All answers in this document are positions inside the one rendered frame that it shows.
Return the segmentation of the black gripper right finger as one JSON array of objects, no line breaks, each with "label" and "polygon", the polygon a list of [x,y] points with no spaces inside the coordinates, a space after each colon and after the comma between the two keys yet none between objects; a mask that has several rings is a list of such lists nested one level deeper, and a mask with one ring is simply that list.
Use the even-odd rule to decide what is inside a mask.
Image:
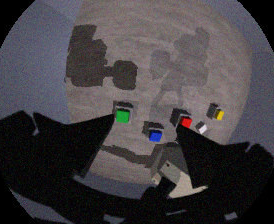
[{"label": "black gripper right finger", "polygon": [[233,156],[246,152],[250,145],[247,140],[239,144],[218,144],[182,124],[177,125],[176,131],[193,189],[208,185],[206,181],[233,160]]}]

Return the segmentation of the red button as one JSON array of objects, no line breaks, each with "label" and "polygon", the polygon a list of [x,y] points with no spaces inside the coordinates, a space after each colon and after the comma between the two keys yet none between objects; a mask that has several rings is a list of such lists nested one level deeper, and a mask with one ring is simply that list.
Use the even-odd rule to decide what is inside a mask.
[{"label": "red button", "polygon": [[176,117],[173,120],[173,127],[177,128],[178,124],[184,125],[184,127],[190,127],[192,124],[193,116],[189,112],[176,112]]}]

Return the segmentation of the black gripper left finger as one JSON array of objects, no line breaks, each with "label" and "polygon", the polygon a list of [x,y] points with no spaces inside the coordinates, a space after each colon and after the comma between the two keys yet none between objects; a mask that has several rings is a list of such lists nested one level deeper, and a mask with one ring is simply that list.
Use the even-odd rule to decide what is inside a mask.
[{"label": "black gripper left finger", "polygon": [[114,115],[104,115],[69,125],[48,119],[43,113],[33,112],[33,120],[41,135],[55,141],[57,148],[60,148],[60,152],[76,175],[85,179],[98,149],[112,131]]}]

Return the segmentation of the blue button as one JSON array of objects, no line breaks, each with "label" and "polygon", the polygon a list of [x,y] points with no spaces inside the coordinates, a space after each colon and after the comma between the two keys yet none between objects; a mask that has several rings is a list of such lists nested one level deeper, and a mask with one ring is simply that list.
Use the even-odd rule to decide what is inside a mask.
[{"label": "blue button", "polygon": [[146,129],[146,140],[156,141],[160,143],[162,135],[164,135],[165,128],[160,124],[148,124],[148,129]]}]

